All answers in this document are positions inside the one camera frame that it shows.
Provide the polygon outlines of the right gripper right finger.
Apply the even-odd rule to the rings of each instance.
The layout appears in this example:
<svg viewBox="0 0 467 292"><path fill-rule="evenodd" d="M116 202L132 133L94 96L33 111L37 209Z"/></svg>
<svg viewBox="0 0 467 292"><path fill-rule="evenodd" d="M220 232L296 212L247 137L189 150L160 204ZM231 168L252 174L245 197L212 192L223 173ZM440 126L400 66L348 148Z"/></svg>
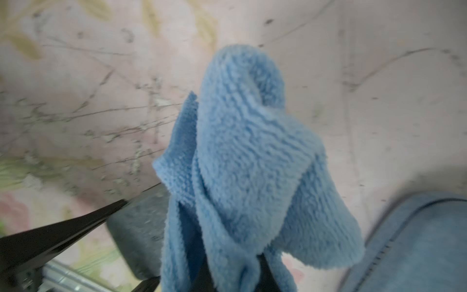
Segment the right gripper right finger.
<svg viewBox="0 0 467 292"><path fill-rule="evenodd" d="M261 274L255 292L281 292L264 254L258 256Z"/></svg>

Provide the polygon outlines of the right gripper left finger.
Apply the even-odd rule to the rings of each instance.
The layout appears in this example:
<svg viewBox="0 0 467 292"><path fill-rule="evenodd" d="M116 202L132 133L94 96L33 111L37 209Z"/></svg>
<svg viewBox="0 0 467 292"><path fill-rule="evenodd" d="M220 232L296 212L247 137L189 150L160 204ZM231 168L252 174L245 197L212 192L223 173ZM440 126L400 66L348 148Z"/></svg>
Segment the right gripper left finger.
<svg viewBox="0 0 467 292"><path fill-rule="evenodd" d="M209 270L207 257L203 259L203 263L193 281L190 292L217 292Z"/></svg>

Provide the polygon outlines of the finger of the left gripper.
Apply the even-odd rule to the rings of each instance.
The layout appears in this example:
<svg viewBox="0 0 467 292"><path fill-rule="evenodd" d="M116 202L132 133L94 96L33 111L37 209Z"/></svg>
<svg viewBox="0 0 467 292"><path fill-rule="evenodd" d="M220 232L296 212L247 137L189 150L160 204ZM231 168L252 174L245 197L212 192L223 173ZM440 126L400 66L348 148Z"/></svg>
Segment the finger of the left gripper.
<svg viewBox="0 0 467 292"><path fill-rule="evenodd" d="M152 277L138 284L132 292L155 292L160 283L160 277Z"/></svg>
<svg viewBox="0 0 467 292"><path fill-rule="evenodd" d="M128 202L119 200L92 213L1 238L1 273L38 268L102 225Z"/></svg>

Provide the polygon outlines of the dark grey eyeglass case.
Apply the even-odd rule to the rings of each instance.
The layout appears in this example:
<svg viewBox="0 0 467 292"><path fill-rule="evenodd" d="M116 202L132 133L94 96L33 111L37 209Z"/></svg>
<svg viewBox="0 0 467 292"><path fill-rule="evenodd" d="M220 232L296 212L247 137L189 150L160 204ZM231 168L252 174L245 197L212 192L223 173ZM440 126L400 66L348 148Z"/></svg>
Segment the dark grey eyeglass case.
<svg viewBox="0 0 467 292"><path fill-rule="evenodd" d="M121 255L140 280L161 274L169 198L169 191L159 183L131 199L106 222Z"/></svg>

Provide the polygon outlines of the blue microfiber cloth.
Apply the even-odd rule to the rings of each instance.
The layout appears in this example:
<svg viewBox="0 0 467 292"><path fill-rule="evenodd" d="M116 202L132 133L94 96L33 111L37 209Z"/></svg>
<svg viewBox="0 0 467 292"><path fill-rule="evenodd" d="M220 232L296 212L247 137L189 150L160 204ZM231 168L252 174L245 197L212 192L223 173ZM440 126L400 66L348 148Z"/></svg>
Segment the blue microfiber cloth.
<svg viewBox="0 0 467 292"><path fill-rule="evenodd" d="M170 193L164 292L189 292L205 257L218 292L254 292L262 254L281 292L294 292L283 253L318 269L364 256L321 139L287 114L280 71L256 47L214 55L153 167Z"/></svg>

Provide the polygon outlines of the blue eyeglass case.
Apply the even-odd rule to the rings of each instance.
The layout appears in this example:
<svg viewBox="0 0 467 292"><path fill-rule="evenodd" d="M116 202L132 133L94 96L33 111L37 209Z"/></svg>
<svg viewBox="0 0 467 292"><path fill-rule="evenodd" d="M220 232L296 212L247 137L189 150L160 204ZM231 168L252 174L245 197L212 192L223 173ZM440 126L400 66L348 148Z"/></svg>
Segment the blue eyeglass case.
<svg viewBox="0 0 467 292"><path fill-rule="evenodd" d="M386 214L342 292L464 292L467 289L467 198L416 193Z"/></svg>

